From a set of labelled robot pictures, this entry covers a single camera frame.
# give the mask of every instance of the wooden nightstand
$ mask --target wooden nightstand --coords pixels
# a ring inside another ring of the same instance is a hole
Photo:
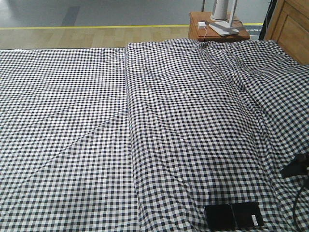
[[[243,27],[241,22],[236,21],[233,23],[233,26],[239,30],[239,34],[237,35],[220,36],[217,32],[207,26],[207,35],[205,36],[205,29],[197,28],[197,23],[201,21],[206,21],[206,24],[212,23],[211,12],[190,12],[189,39],[194,39],[201,42],[236,42],[250,39],[249,33]]]

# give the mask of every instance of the black object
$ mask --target black object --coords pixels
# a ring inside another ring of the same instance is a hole
[[[263,23],[262,31],[261,31],[260,36],[259,36],[259,40],[263,40],[264,37],[265,37],[267,27],[269,26],[269,22],[271,20],[271,17],[272,17],[272,14],[274,12],[274,9],[276,7],[276,4],[277,4],[277,0],[271,0],[270,1],[269,7],[268,7],[268,10],[267,10],[267,14],[265,16],[265,20],[264,20],[264,23]]]
[[[238,228],[264,225],[257,202],[235,203],[232,204],[232,210]]]
[[[229,204],[206,205],[205,212],[210,230],[231,230],[236,226]]]
[[[303,154],[295,155],[295,158],[285,167],[283,168],[280,173],[282,177],[287,178],[295,175],[308,175],[307,168],[309,167],[309,152]],[[301,232],[300,227],[298,226],[296,220],[296,205],[298,198],[301,192],[305,189],[309,189],[309,177],[304,181],[303,186],[298,191],[295,200],[293,202],[293,223],[296,227],[297,231]]]
[[[205,7],[205,0],[203,0],[201,12],[204,11],[204,7]]]
[[[294,175],[308,175],[309,152],[295,155],[295,158],[280,173],[283,178]]]
[[[206,205],[206,220],[210,230],[233,230],[263,226],[257,202]]]
[[[298,200],[301,192],[304,190],[304,188],[308,188],[309,189],[309,177],[307,178],[307,180],[305,180],[303,186],[298,191],[298,193],[297,193],[297,195],[295,197],[295,200],[293,202],[293,223],[294,223],[294,226],[297,228],[297,231],[299,231],[299,232],[302,232],[302,230],[298,226],[298,223],[297,223],[297,220],[296,220],[296,205],[297,205],[297,200]]]

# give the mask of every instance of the yellow line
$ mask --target yellow line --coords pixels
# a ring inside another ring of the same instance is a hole
[[[188,27],[189,24],[177,25],[123,25],[123,26],[77,26],[77,27],[23,27],[23,28],[0,28],[0,30],[19,30],[19,29],[108,29],[108,28],[174,28]]]
[[[245,26],[263,25],[263,23],[243,23]]]

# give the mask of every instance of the white cable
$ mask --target white cable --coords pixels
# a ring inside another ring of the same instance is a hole
[[[205,35],[204,35],[204,38],[203,38],[203,42],[205,42],[205,37],[206,37],[206,35],[207,35],[207,29],[206,29],[206,27],[205,27],[204,29],[205,29]]]

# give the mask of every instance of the black cable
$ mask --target black cable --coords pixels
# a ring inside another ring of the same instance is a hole
[[[297,200],[298,200],[301,192],[304,190],[305,187],[309,188],[309,177],[304,181],[303,186],[298,191],[298,193],[295,197],[295,200],[293,202],[293,223],[294,223],[294,226],[297,228],[297,231],[299,231],[299,232],[302,232],[302,230],[298,226],[298,223],[297,223],[297,220],[296,220],[296,205],[297,205]]]

